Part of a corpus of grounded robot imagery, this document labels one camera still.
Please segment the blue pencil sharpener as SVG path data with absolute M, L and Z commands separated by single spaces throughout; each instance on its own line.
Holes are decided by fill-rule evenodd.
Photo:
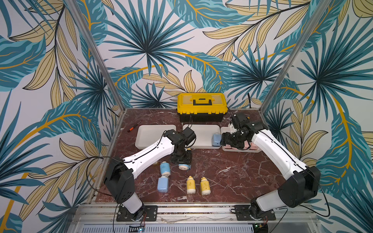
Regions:
M 164 177 L 169 177 L 171 175 L 171 167 L 170 164 L 166 161 L 163 161 L 160 164 L 160 173 Z
M 220 147 L 221 146 L 221 134 L 214 134 L 212 136 L 212 146 Z
M 157 191 L 160 193 L 167 193 L 169 190 L 169 178 L 161 176 L 158 178 Z
M 186 165 L 186 164 L 179 164 L 178 167 L 179 167 L 180 170 L 190 170 L 191 169 L 191 165 Z

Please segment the blue pencil sharpener bottom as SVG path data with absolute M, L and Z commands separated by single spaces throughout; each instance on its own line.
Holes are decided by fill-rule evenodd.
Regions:
M 160 193 L 167 193 L 169 190 L 169 178 L 161 176 L 158 178 L 157 191 Z

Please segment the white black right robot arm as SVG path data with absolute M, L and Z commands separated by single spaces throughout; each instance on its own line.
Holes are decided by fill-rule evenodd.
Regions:
M 244 113 L 235 113 L 229 127 L 230 131 L 222 134 L 222 146 L 245 150 L 246 145 L 255 144 L 285 180 L 278 189 L 251 200 L 248 212 L 252 219 L 261 220 L 276 208 L 294 208 L 317 196 L 320 171 L 294 156 L 261 121 L 250 121 Z

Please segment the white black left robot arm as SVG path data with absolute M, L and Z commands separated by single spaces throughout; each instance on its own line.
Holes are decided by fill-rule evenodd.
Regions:
M 120 161 L 113 159 L 109 162 L 104 185 L 115 202 L 127 210 L 132 221 L 140 220 L 145 213 L 145 206 L 135 192 L 135 179 L 165 156 L 170 156 L 174 164 L 191 165 L 192 152 L 189 147 L 195 139 L 196 134 L 189 127 L 179 133 L 166 130 L 159 140 L 140 152 Z

